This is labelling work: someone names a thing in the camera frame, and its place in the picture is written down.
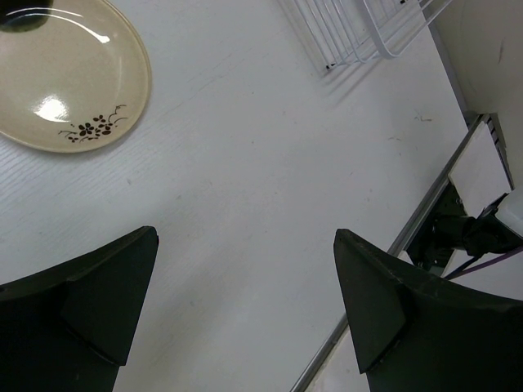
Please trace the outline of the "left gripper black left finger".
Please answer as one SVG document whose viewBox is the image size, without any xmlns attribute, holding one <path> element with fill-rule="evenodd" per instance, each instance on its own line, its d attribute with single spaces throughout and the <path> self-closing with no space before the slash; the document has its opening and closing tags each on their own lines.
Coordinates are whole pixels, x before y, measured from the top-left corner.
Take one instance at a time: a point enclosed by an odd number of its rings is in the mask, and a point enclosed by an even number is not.
<svg viewBox="0 0 523 392">
<path fill-rule="evenodd" d="M 111 391 L 159 248 L 152 226 L 1 286 L 3 391 Z"/>
</svg>

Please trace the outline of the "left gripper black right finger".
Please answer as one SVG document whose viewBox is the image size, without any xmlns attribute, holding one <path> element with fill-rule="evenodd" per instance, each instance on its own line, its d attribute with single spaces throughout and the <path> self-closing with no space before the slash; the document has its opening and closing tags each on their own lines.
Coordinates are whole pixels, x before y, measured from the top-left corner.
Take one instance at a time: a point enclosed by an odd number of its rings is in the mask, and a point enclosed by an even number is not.
<svg viewBox="0 0 523 392">
<path fill-rule="evenodd" d="M 372 391 L 519 391 L 522 304 L 460 286 L 339 229 L 334 259 Z"/>
</svg>

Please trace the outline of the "beige plate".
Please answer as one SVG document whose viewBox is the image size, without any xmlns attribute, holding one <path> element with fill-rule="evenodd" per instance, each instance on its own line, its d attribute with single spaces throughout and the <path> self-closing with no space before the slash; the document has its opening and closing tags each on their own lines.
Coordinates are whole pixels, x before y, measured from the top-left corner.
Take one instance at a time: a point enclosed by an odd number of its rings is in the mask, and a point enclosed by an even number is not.
<svg viewBox="0 0 523 392">
<path fill-rule="evenodd" d="M 1 134 L 53 153 L 122 138 L 150 98 L 150 60 L 109 1 L 1 3 Z"/>
</svg>

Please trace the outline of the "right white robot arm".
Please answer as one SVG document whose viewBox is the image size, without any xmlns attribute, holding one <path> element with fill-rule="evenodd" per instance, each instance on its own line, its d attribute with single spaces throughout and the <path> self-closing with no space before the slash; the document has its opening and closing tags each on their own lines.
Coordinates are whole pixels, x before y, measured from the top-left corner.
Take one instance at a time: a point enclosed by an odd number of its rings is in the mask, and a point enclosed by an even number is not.
<svg viewBox="0 0 523 392">
<path fill-rule="evenodd" d="M 503 198 L 495 212 L 495 218 L 519 237 L 523 235 L 523 193 L 514 189 Z"/>
</svg>

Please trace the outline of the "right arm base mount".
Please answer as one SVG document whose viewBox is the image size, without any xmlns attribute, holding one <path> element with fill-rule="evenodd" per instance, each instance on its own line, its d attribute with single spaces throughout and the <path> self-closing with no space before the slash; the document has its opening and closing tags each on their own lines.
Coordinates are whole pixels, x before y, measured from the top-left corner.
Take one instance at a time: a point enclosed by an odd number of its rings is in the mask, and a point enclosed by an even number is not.
<svg viewBox="0 0 523 392">
<path fill-rule="evenodd" d="M 522 247 L 522 237 L 494 215 L 507 195 L 501 194 L 474 217 L 465 212 L 455 186 L 447 184 L 406 248 L 411 262 L 441 276 L 456 251 L 471 257 L 465 263 L 469 267 L 488 253 L 502 255 Z"/>
</svg>

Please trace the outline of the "aluminium frame rail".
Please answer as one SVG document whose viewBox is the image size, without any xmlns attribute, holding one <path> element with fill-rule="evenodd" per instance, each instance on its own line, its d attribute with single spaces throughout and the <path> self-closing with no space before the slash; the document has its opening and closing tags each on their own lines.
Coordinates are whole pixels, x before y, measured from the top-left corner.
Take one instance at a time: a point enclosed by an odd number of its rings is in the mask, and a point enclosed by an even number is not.
<svg viewBox="0 0 523 392">
<path fill-rule="evenodd" d="M 467 212 L 477 214 L 486 205 L 486 182 L 472 178 L 472 169 L 479 164 L 472 161 L 474 152 L 489 152 L 495 147 L 495 130 L 489 114 L 469 113 L 466 118 L 468 133 L 453 154 L 443 172 L 438 175 L 389 253 L 408 262 L 421 259 L 422 237 L 428 236 L 429 220 L 437 212 Z M 351 337 L 346 315 L 343 315 L 334 331 L 322 344 L 293 386 L 293 391 L 314 391 L 324 369 L 332 363 L 337 352 L 349 353 Z"/>
</svg>

